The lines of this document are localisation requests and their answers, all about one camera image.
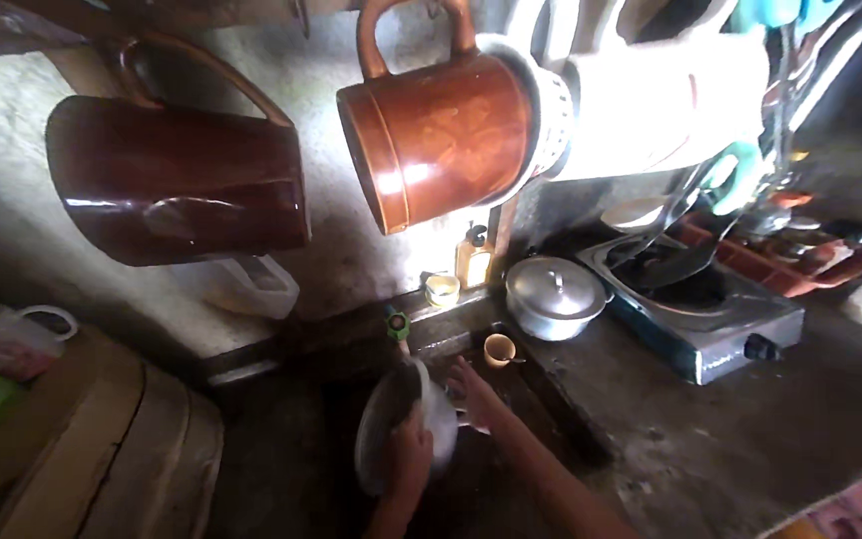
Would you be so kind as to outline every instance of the sink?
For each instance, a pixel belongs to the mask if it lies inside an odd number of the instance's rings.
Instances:
[[[495,392],[569,470],[584,475],[604,468],[605,449],[586,422],[567,405],[548,373],[518,347],[523,363],[502,369],[484,360],[484,340],[492,333],[515,339],[511,328],[493,316],[467,306],[415,323],[408,338],[413,357],[425,362],[432,380],[443,385],[453,356],[461,354]],[[388,354],[388,348],[380,353]],[[374,361],[375,364],[390,364]],[[340,519],[349,536],[360,536],[376,500],[358,487],[353,447],[358,421],[383,369],[354,379],[330,381],[321,386],[329,453],[333,459],[335,490],[344,503]],[[493,439],[470,427],[461,428],[454,456],[443,475],[428,485],[409,537],[556,536],[525,484],[503,459]]]

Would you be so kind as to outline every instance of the pot lid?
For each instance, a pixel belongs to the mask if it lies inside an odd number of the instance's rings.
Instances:
[[[601,280],[563,258],[534,256],[508,272],[508,296],[548,318],[576,320],[599,314],[607,302]]]

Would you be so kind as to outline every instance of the soap bottle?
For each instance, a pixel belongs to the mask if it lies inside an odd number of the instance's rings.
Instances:
[[[473,288],[485,284],[487,271],[494,256],[494,245],[487,242],[487,227],[477,225],[467,231],[458,244],[454,275],[461,281],[461,288]]]

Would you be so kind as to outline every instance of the green faucet handle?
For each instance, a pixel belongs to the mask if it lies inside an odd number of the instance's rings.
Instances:
[[[411,320],[404,312],[396,311],[391,305],[384,306],[384,323],[388,326],[388,337],[404,340],[411,333]]]

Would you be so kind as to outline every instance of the small cup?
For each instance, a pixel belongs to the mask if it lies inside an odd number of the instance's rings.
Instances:
[[[501,368],[514,359],[517,348],[514,342],[499,333],[485,339],[485,361],[494,368]]]
[[[428,303],[444,309],[458,304],[461,282],[453,275],[434,274],[425,281],[425,297]]]

